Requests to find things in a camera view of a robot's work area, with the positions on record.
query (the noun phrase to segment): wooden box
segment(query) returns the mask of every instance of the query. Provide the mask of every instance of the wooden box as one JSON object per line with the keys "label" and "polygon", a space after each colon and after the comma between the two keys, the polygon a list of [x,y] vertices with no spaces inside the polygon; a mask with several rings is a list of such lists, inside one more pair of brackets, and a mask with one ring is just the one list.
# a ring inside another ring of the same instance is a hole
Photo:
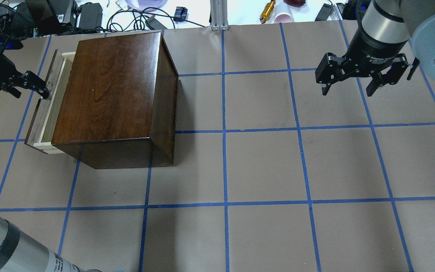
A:
{"label": "wooden box", "polygon": [[51,145],[95,169],[172,165],[177,84],[160,32],[80,41]]}

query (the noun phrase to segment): black box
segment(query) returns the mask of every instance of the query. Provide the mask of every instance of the black box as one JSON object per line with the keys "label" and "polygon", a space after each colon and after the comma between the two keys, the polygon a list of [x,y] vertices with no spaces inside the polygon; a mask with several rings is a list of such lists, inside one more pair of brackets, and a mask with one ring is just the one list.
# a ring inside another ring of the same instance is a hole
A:
{"label": "black box", "polygon": [[[99,3],[83,4],[79,8],[81,9],[79,28],[95,29],[102,26],[103,9]],[[86,33],[97,33],[97,31],[87,31]]]}
{"label": "black box", "polygon": [[76,26],[75,0],[25,0],[41,34],[61,33],[63,25]]}

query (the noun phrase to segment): brass fitting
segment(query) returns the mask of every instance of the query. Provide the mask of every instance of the brass fitting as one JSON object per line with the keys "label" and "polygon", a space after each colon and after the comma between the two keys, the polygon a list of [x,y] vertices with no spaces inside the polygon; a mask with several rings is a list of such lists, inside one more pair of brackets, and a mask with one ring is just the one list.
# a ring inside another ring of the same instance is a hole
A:
{"label": "brass fitting", "polygon": [[271,2],[266,4],[266,7],[264,7],[263,12],[261,13],[261,17],[259,17],[259,21],[261,22],[261,24],[264,24],[270,17],[271,12],[273,12],[273,9],[275,8],[275,2],[276,0],[271,0]]}

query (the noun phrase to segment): dark wood top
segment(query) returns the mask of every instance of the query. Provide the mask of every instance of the dark wood top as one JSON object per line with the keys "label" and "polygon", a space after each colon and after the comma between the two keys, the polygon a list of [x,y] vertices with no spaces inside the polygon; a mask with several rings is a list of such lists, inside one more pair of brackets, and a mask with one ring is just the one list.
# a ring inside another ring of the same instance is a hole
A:
{"label": "dark wood top", "polygon": [[80,41],[52,143],[148,138],[160,32]]}

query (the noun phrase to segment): red object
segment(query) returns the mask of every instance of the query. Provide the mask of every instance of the red object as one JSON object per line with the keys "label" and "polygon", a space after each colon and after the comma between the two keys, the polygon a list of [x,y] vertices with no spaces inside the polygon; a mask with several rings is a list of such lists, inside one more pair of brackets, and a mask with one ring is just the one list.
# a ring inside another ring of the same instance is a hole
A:
{"label": "red object", "polygon": [[283,0],[283,2],[285,2],[285,4],[288,4],[290,6],[298,7],[299,8],[302,5],[305,5],[307,0]]}

